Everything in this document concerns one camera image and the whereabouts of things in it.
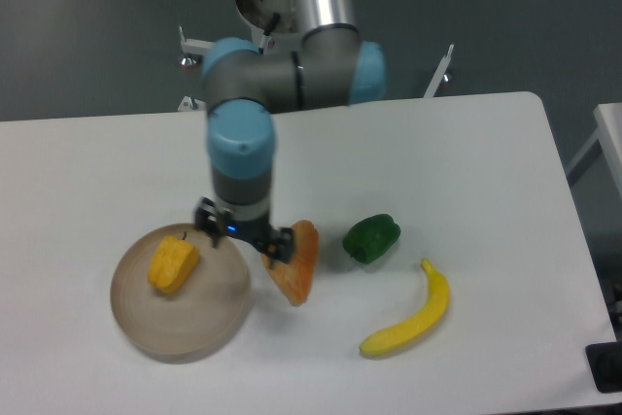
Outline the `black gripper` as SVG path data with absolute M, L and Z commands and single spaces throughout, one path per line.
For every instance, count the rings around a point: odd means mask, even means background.
M 217 248 L 225 236 L 251 243 L 267 257 L 268 268 L 273 268 L 277 262 L 289 264 L 294 255 L 294 230 L 272 227 L 268 211 L 250 220 L 239 220 L 229 211 L 218 211 L 212 200 L 202 197 L 194 210 L 193 223 L 196 230 L 210 238 L 213 248 Z

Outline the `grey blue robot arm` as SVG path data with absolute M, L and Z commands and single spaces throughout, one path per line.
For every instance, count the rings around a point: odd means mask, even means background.
M 214 197 L 198 204 L 195 227 L 214 243 L 238 239 L 281 263 L 294 255 L 295 235 L 270 222 L 273 116 L 377 101 L 387 88 L 382 48 L 361 38 L 351 0 L 294 0 L 294 17 L 293 51 L 224 38 L 205 54 L 201 74 Z

